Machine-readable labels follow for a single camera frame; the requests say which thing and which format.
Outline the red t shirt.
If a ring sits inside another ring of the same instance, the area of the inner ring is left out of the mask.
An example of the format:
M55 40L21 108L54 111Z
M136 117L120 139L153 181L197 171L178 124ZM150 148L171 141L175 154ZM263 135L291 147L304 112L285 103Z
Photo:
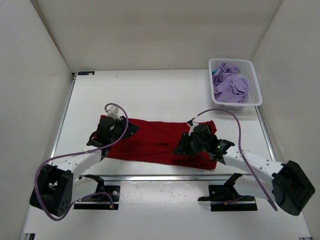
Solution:
M118 139L107 151L108 158L182 166L195 169L213 170L216 161L210 159L205 152L196 155L175 155L182 134L189 132L189 126L183 122L146 121L128 119L129 123L138 126L139 131L126 139ZM97 148L106 145L95 140L96 131L90 137L87 145Z

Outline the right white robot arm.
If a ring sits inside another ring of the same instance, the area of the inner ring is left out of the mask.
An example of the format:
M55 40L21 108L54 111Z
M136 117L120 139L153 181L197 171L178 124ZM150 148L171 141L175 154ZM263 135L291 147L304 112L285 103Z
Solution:
M224 193L230 200L240 196L271 200L286 213L298 216L316 191L298 163L272 161L242 151L233 142L217 138L208 124L198 124L183 133L173 150L181 156L200 153L249 174L235 173L225 182Z

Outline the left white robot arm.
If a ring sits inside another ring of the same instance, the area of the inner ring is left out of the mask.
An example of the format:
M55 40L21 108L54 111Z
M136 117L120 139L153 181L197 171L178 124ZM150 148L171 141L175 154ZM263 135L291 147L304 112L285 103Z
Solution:
M56 156L39 166L29 204L56 222L68 214L75 202L84 198L108 198L113 209L114 201L105 191L104 179L84 172L106 158L112 146L132 137L139 129L124 116L101 116L96 131L81 152Z

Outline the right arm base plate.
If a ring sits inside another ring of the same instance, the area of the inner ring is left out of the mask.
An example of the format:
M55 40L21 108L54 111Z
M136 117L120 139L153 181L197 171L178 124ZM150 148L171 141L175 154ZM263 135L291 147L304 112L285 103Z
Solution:
M211 212L250 212L257 211L256 199L253 196L239 195L225 185L209 185L208 196L201 196L198 202L209 202Z

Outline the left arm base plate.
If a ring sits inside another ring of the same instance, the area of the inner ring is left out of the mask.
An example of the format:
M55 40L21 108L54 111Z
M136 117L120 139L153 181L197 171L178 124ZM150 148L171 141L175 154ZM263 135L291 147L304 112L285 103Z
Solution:
M74 210L99 210L99 211L113 211L119 209L121 196L120 182L105 182L104 189L100 188L102 192L107 194L99 194L89 196L77 201L73 205Z

